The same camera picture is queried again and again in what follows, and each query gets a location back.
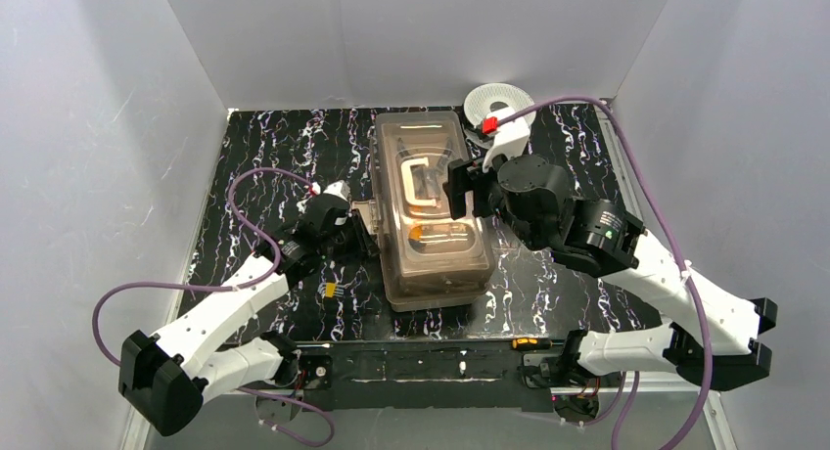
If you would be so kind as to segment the beige plastic tool box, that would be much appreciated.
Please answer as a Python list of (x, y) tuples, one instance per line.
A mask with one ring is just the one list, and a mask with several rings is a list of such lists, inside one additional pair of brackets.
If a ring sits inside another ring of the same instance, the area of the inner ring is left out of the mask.
[[(377, 238), (386, 298), (395, 312), (453, 307), (483, 295), (495, 267), (490, 240), (472, 215), (452, 219), (442, 184), (448, 164), (470, 156), (455, 112), (376, 116), (370, 155), (372, 198), (359, 204)], [(458, 222), (469, 240), (414, 247), (414, 225)]]

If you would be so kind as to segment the black marble pattern mat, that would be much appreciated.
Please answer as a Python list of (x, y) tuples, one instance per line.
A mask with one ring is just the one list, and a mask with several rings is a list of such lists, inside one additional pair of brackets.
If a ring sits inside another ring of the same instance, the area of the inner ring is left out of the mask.
[[(370, 199), (376, 114), (373, 109), (233, 113), (208, 192), (190, 282), (222, 283), (255, 245), (255, 235), (227, 205), (230, 184), (245, 171), (269, 169), (244, 182), (236, 195), (240, 208), (266, 230), (300, 213), (303, 190), (296, 176), (323, 185), (344, 180), (356, 200)], [(560, 105), (539, 112), (529, 149), (567, 167), (580, 195), (622, 200), (611, 143), (592, 107)], [(291, 177), (277, 175), (277, 168)], [(377, 261), (330, 264), (263, 308), (227, 344), (236, 346), (267, 331), (297, 341), (561, 338), (573, 329), (630, 331), (657, 323), (657, 313), (634, 295), (527, 250), (495, 220), (486, 229), (496, 268), (487, 292), (471, 305), (397, 313), (386, 299)], [(344, 296), (323, 298), (318, 289), (325, 283), (344, 286)]]

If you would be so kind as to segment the yellow hex key set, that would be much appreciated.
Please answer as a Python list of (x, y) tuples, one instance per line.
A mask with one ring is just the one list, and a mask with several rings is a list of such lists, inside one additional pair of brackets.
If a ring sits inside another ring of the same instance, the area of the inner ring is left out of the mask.
[(343, 297), (345, 287), (336, 283), (325, 283), (319, 286), (318, 291), (323, 298)]

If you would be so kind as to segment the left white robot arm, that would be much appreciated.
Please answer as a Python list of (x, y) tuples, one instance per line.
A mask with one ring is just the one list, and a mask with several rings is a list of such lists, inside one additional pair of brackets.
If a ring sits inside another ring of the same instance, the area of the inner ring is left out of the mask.
[(328, 262), (373, 254), (375, 245), (348, 196), (327, 188), (306, 203), (222, 285), (152, 334), (136, 331), (120, 352), (119, 393), (162, 436), (182, 430), (204, 404), (240, 386), (274, 380), (299, 357), (278, 333), (222, 347), (268, 304)]

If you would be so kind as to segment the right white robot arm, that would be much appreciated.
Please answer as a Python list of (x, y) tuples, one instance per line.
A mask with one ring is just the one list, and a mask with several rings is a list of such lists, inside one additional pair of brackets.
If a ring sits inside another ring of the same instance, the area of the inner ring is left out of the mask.
[(457, 159), (443, 186), (452, 217), (496, 217), (531, 250), (636, 295), (662, 313), (659, 326), (622, 333), (570, 332), (556, 358), (529, 382), (582, 383), (617, 372), (676, 373), (729, 391), (768, 377), (771, 350), (760, 336), (777, 321), (774, 301), (745, 299), (695, 271), (622, 206), (576, 196), (570, 174), (544, 157)]

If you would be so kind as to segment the orange handle pliers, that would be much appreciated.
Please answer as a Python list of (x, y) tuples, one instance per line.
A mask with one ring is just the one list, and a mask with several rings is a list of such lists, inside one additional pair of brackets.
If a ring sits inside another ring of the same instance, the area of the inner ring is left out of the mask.
[(418, 224), (410, 229), (407, 240), (420, 248), (452, 247), (468, 242), (469, 227), (458, 222)]

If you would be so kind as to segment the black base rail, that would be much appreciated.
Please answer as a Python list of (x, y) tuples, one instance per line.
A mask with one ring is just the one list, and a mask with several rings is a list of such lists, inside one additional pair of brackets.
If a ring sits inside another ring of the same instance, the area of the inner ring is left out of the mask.
[(549, 412), (571, 388), (553, 363), (559, 346), (520, 351), (508, 338), (302, 342), (278, 383), (325, 411), (511, 408)]

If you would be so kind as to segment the white filament spool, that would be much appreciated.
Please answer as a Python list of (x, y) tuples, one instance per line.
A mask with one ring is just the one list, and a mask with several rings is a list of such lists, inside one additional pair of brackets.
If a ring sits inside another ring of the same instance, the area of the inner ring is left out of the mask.
[(488, 150), (492, 139), (480, 132), (484, 119), (491, 113), (515, 113), (534, 104), (526, 91), (509, 83), (486, 83), (468, 93), (463, 102), (467, 122), (463, 125), (466, 140), (476, 147)]

